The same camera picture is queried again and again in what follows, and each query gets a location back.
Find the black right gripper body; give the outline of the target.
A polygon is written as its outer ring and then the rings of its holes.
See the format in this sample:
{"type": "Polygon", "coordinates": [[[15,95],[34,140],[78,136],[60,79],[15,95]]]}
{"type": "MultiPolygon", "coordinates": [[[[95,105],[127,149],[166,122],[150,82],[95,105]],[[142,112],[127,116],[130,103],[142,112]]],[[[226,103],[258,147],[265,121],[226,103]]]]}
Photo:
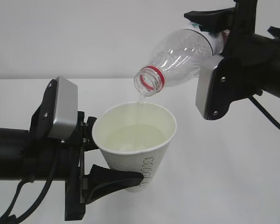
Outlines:
{"type": "Polygon", "coordinates": [[[233,56],[243,49],[244,41],[255,33],[257,0],[235,0],[231,30],[221,56],[233,56]]]}

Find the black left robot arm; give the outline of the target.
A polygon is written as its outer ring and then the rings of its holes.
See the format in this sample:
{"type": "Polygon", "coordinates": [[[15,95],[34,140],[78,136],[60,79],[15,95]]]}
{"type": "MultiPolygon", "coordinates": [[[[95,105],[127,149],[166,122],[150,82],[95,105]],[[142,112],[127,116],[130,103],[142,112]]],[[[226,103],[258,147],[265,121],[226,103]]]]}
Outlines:
{"type": "Polygon", "coordinates": [[[0,180],[64,181],[68,220],[101,197],[139,185],[143,175],[138,172],[93,165],[84,173],[84,153],[97,149],[91,136],[94,122],[94,117],[85,120],[78,112],[68,140],[50,138],[39,112],[32,116],[29,130],[0,128],[0,180]]]}

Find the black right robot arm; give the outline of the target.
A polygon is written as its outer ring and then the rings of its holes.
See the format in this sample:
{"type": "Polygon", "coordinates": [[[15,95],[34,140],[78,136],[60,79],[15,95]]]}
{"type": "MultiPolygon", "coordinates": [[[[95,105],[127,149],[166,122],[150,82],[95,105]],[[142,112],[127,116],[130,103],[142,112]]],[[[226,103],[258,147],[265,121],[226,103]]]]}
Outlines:
{"type": "Polygon", "coordinates": [[[184,14],[202,31],[230,31],[222,52],[201,67],[196,102],[206,113],[225,113],[264,91],[280,98],[280,28],[268,29],[271,38],[256,34],[256,10],[255,0],[237,0],[231,8],[184,14]]]}

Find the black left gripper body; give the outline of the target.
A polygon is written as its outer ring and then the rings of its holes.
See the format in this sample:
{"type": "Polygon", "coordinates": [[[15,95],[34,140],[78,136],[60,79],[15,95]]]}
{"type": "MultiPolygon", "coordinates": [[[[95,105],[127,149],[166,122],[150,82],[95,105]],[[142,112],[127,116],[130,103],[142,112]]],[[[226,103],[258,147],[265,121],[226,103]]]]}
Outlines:
{"type": "Polygon", "coordinates": [[[79,165],[84,160],[84,152],[90,149],[92,140],[88,122],[84,121],[84,112],[77,112],[77,125],[66,140],[66,148],[71,152],[69,177],[65,182],[65,207],[76,208],[80,205],[80,184],[84,165],[79,165]]]}

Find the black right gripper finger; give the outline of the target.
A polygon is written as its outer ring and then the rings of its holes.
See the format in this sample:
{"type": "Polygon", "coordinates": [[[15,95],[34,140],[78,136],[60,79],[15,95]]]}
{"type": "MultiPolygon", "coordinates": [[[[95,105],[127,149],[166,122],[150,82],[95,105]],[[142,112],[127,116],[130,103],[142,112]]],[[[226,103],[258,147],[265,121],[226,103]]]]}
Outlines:
{"type": "Polygon", "coordinates": [[[201,31],[219,33],[230,30],[235,7],[213,11],[190,11],[184,14],[184,18],[198,24],[201,31]]]}

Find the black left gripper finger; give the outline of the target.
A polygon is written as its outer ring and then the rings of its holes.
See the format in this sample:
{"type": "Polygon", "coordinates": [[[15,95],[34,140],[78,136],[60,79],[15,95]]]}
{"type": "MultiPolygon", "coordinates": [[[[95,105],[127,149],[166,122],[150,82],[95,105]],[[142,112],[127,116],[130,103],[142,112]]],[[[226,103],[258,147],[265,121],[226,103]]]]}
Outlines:
{"type": "Polygon", "coordinates": [[[119,171],[93,165],[83,176],[83,199],[86,205],[113,192],[138,186],[144,175],[133,171],[119,171]]]}
{"type": "Polygon", "coordinates": [[[96,120],[96,117],[88,117],[87,121],[83,123],[83,133],[84,137],[86,138],[86,142],[84,144],[85,151],[92,151],[98,149],[98,146],[96,145],[92,137],[92,130],[96,120]]]}

